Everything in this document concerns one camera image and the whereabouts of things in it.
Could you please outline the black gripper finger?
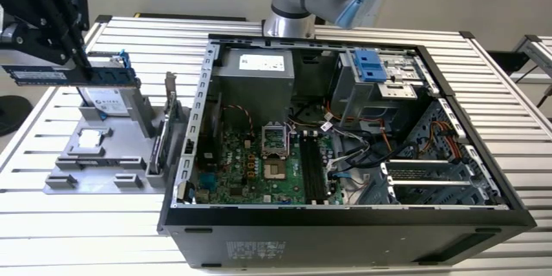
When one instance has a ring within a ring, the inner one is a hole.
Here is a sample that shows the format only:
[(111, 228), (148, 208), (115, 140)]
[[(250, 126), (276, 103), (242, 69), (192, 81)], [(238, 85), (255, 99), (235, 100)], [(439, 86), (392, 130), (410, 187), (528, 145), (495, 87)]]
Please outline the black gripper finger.
[(83, 32), (90, 29), (88, 0), (46, 0), (46, 37), (59, 50), (55, 61), (71, 70), (78, 81), (90, 79), (90, 61)]

